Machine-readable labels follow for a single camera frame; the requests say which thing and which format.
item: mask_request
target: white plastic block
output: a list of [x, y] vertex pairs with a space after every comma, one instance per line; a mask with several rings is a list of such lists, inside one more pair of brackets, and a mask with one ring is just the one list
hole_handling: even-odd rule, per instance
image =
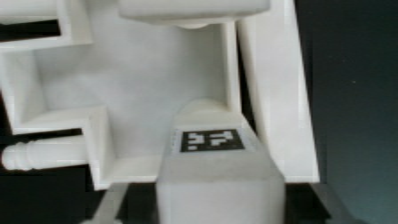
[[[223, 138], [212, 132], [225, 129], [239, 134], [212, 146]], [[191, 133], [207, 136], [207, 143], [189, 143], [196, 151], [186, 150]], [[244, 116], [216, 101], [193, 102], [173, 139], [157, 183], [161, 223], [283, 224], [285, 179]]]
[[120, 0], [122, 15], [164, 25], [232, 22], [269, 9], [269, 0]]

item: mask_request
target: white cylindrical connector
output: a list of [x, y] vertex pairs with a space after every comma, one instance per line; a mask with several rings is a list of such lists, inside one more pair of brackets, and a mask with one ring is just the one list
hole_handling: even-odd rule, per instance
[[88, 164], [84, 136], [43, 139], [10, 146], [3, 164], [8, 170], [26, 171]]

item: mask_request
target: white plastic panel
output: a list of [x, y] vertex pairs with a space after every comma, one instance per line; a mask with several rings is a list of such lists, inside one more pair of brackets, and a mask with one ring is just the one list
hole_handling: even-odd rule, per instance
[[260, 138], [287, 182], [319, 182], [294, 0], [239, 22]]

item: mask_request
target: rectangular opening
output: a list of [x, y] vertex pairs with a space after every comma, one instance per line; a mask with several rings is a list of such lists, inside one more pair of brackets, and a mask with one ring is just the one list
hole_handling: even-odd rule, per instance
[[61, 36], [59, 20], [19, 23], [0, 23], [0, 42], [20, 41]]

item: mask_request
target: white plastic part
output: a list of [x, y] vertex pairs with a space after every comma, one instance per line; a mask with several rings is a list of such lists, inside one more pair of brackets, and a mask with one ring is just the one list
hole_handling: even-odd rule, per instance
[[127, 18], [179, 26], [234, 22], [269, 7], [269, 0], [120, 0], [120, 13]]
[[129, 184], [115, 183], [104, 196], [95, 218], [93, 220], [84, 221], [83, 224], [123, 224], [123, 222], [116, 220], [116, 215], [120, 212], [127, 192]]
[[[285, 179], [242, 114], [200, 100], [175, 125], [157, 182], [161, 223], [283, 224]], [[246, 149], [184, 152], [184, 133], [223, 129], [237, 130]]]
[[3, 0], [0, 24], [58, 19], [58, 0]]
[[13, 15], [29, 15], [35, 12], [36, 14], [51, 14], [51, 17], [45, 18], [45, 20], [59, 20], [61, 36], [0, 42], [0, 53], [93, 43], [84, 1], [33, 0], [33, 4], [29, 2], [31, 0], [6, 0], [8, 4], [4, 5], [4, 0], [0, 1], [0, 23], [3, 19], [6, 23], [35, 22], [43, 20], [43, 18], [27, 19], [26, 16], [13, 17]]
[[257, 127], [287, 182], [319, 182], [296, 2], [239, 22]]
[[[152, 26], [118, 17], [116, 1], [56, 2], [61, 37], [0, 43], [3, 94], [15, 134], [83, 129], [100, 190], [157, 181], [173, 117], [195, 99], [241, 113], [237, 30], [234, 22]], [[319, 170], [294, 2], [273, 5], [241, 23], [242, 50], [262, 140], [289, 182], [306, 182]]]
[[88, 164], [84, 136], [19, 143], [4, 150], [3, 164], [8, 170], [49, 169]]
[[[241, 111], [237, 30], [235, 23], [186, 30], [127, 20], [106, 0], [88, 1], [86, 15], [83, 2], [58, 1], [61, 38], [0, 43], [0, 85], [15, 134], [83, 129], [100, 190], [155, 182], [187, 102], [212, 97]], [[91, 31], [97, 42], [79, 45]]]

